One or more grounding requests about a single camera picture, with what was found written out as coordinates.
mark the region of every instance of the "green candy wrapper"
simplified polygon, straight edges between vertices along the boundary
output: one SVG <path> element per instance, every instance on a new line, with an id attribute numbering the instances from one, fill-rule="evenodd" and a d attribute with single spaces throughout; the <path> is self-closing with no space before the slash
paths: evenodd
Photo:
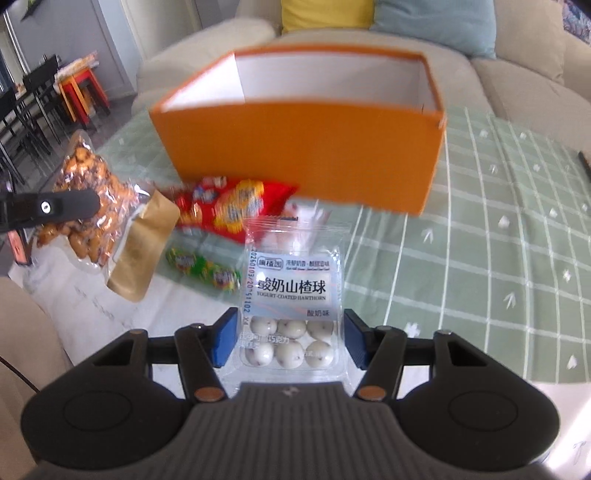
<path id="1" fill-rule="evenodd" d="M 190 251 L 170 248 L 166 252 L 166 260 L 185 275 L 198 278 L 221 290 L 236 291 L 240 288 L 240 272 Z"/>

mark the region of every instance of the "light blue cushion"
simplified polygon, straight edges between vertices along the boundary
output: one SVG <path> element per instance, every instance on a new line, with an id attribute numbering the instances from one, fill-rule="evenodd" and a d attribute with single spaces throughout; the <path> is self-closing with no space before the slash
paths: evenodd
<path id="1" fill-rule="evenodd" d="M 493 0 L 375 0 L 371 30 L 420 38 L 469 57 L 495 57 Z"/>

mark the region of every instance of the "yellow cushion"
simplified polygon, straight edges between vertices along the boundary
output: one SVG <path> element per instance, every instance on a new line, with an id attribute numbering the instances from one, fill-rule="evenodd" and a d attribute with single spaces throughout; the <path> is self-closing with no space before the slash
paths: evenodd
<path id="1" fill-rule="evenodd" d="M 306 28 L 369 28 L 374 0 L 281 0 L 283 31 Z"/>

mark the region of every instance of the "table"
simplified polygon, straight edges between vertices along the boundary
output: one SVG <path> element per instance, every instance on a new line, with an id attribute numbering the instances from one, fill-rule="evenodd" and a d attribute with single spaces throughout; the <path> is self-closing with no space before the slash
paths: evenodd
<path id="1" fill-rule="evenodd" d="M 576 152 L 483 113 L 450 108 L 448 116 L 420 218 L 320 202 L 332 210 L 329 222 L 351 225 L 342 248 L 345 307 L 411 336 L 453 330 L 532 381 L 589 381 L 591 184 Z M 192 148 L 198 155 L 198 144 Z M 100 152 L 120 177 L 178 182 L 146 112 Z M 242 251 L 215 236 L 202 250 L 226 263 Z M 100 276 L 60 266 L 57 254 L 44 261 L 25 285 L 52 315 L 74 363 L 129 328 L 169 335 L 212 323 L 239 303 L 164 261 L 139 305 L 105 291 Z M 99 312 L 96 324 L 83 320 L 65 307 L 73 298 L 75 308 L 109 314 Z"/>

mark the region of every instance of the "green checkered tablecloth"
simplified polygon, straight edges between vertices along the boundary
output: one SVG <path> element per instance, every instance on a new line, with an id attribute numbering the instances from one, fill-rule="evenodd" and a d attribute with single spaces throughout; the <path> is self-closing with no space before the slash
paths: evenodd
<path id="1" fill-rule="evenodd" d="M 534 381 L 588 381 L 591 185 L 577 154 L 490 115 L 447 113 L 420 218 L 320 202 L 351 224 L 345 307 L 411 336 L 453 330 Z M 145 112 L 100 153 L 122 177 L 178 182 Z M 200 243 L 227 262 L 241 253 L 214 235 Z M 238 304 L 164 261 L 158 272 Z"/>

